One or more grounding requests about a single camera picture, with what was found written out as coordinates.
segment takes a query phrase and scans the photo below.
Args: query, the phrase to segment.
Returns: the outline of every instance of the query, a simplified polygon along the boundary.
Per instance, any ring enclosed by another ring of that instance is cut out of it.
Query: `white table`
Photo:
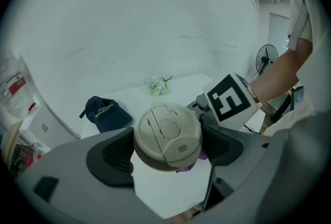
[[[183,106],[190,104],[197,95],[202,94],[202,87],[212,81],[211,78],[198,74],[189,77],[173,79],[167,82],[170,93],[163,96],[151,96],[145,87],[139,86],[123,91],[109,93],[102,98],[114,99],[133,118],[128,127],[134,127],[135,122],[147,110],[152,102],[175,102]],[[81,138],[99,134],[97,127],[86,117]],[[180,214],[205,199],[210,162],[199,160],[189,172],[160,172],[145,165],[136,152],[131,162],[134,166],[133,179],[136,195],[156,214],[169,218]]]

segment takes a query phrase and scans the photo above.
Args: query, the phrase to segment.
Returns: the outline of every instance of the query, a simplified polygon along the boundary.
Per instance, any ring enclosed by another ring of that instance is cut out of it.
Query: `floor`
[[[262,104],[261,110],[265,112],[265,118],[260,130],[260,133],[262,134],[269,126],[273,124],[273,122],[270,120],[270,116],[273,115],[276,110],[267,103]],[[199,215],[201,212],[202,208],[200,206],[195,206],[181,214],[169,218],[169,220],[172,224],[181,224],[190,221],[193,217]]]

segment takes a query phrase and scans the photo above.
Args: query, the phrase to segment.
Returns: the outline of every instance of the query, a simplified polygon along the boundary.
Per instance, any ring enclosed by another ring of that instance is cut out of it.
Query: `fan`
[[[278,52],[277,49],[271,45],[266,44],[258,52],[257,55],[257,71],[259,75],[261,75],[263,72],[266,71],[278,58]]]

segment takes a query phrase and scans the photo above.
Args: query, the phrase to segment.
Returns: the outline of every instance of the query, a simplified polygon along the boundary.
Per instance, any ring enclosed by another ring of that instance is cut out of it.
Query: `dark blue cap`
[[[96,124],[100,133],[124,128],[132,121],[132,117],[125,112],[115,100],[93,96],[85,106],[85,111],[80,115]]]

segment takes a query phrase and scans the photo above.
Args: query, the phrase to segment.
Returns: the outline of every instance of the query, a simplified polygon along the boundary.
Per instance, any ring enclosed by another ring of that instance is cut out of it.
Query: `white wall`
[[[280,16],[290,17],[290,3],[278,3],[278,4],[261,4],[260,5],[260,24],[259,33],[257,37],[256,44],[252,49],[250,66],[246,75],[246,80],[248,83],[252,81],[252,76],[257,72],[255,61],[257,53],[261,47],[268,44],[268,34],[270,26],[270,14],[276,14]]]
[[[154,75],[245,75],[255,8],[251,0],[14,0],[0,44],[23,56],[48,105],[81,133],[79,114],[94,95]]]

